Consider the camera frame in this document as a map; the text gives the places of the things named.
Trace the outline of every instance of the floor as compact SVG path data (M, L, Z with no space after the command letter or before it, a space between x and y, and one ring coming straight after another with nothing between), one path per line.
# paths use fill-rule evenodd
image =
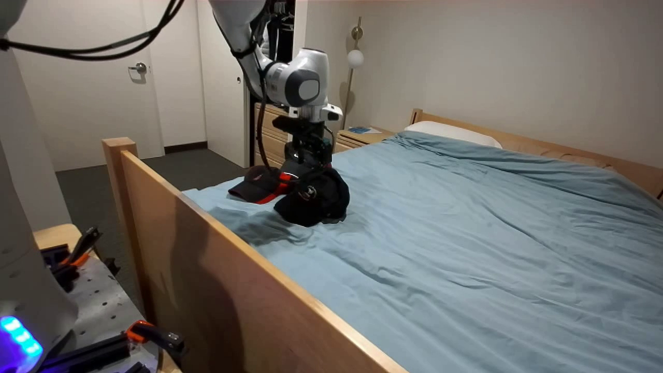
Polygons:
M145 163L149 163L181 191L211 186L244 175L243 168L210 150L169 154L163 157L145 159ZM72 225L82 233L89 226L99 229L101 239L97 240L95 248L99 252L101 259L116 259L120 267L118 283L125 286L131 298L139 300L133 259L120 233L106 166L59 173L59 180Z

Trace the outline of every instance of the white pillow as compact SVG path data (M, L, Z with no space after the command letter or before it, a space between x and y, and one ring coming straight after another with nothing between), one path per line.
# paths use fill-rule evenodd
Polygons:
M422 121L422 122L415 122L415 125L407 127L407 131L428 133L428 135L435 135L435 138L447 138L447 140L459 140L459 141L467 141L467 144L477 144L477 145L502 150L502 144L489 135L467 131L467 129L461 129L453 125L443 125L443 122Z

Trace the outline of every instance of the wooden bed frame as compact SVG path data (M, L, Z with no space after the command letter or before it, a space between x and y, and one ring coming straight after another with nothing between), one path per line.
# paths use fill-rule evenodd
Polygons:
M649 191L663 173L633 161L488 131L507 150L611 166ZM243 239L145 166L131 140L106 140L111 182L145 315L185 335L185 372L405 372Z

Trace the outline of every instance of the door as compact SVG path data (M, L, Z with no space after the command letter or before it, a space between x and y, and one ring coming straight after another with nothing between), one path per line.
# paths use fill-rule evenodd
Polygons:
M249 166L249 106L243 68L213 20L210 2L199 5L207 147Z
M145 31L135 0L28 2L11 37L28 43L87 48ZM16 52L21 75L56 171L103 163L103 138L131 138L139 156L163 154L158 104L143 51L113 62L71 62ZM131 71L143 62L147 73Z

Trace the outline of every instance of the bed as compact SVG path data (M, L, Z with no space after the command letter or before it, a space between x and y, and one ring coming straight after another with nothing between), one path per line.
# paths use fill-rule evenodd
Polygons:
M103 141L145 314L185 333L185 370L662 372L663 173L422 121L506 152L405 131L341 154L348 218L318 229L232 182L181 192Z

